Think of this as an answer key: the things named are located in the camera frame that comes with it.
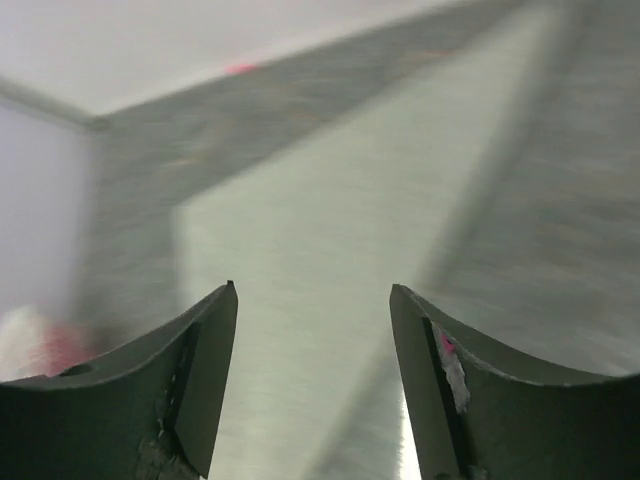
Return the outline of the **grey-green cloth napkin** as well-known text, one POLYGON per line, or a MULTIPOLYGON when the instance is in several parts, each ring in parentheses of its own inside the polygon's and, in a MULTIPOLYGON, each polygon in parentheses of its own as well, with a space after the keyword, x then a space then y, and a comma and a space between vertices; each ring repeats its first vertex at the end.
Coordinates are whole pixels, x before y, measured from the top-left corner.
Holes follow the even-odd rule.
POLYGON ((212 478, 417 477, 390 290, 434 277, 559 18, 523 7, 176 209, 182 302, 227 280, 239 298, 212 478))

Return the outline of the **white plastic laundry basket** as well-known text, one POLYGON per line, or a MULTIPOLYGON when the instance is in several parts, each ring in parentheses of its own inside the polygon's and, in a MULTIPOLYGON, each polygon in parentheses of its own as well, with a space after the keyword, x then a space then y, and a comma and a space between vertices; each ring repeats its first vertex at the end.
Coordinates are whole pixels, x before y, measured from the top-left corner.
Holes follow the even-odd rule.
POLYGON ((1 317, 1 381, 49 375, 53 322, 35 307, 23 306, 1 317))

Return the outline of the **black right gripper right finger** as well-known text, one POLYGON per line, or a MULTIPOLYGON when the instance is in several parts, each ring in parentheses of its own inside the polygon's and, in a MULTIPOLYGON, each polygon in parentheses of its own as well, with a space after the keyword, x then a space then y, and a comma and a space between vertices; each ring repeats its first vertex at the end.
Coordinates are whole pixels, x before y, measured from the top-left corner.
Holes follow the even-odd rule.
POLYGON ((516 350, 403 285, 389 298, 425 479, 635 479, 639 378, 516 350))

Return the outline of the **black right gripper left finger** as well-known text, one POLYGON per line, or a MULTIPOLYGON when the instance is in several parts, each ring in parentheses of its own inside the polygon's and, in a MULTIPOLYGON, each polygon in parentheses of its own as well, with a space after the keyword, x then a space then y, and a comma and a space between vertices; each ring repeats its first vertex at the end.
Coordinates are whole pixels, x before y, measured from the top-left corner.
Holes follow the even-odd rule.
POLYGON ((88 362, 3 383, 2 478, 207 477, 237 312, 227 282, 174 320, 88 362))

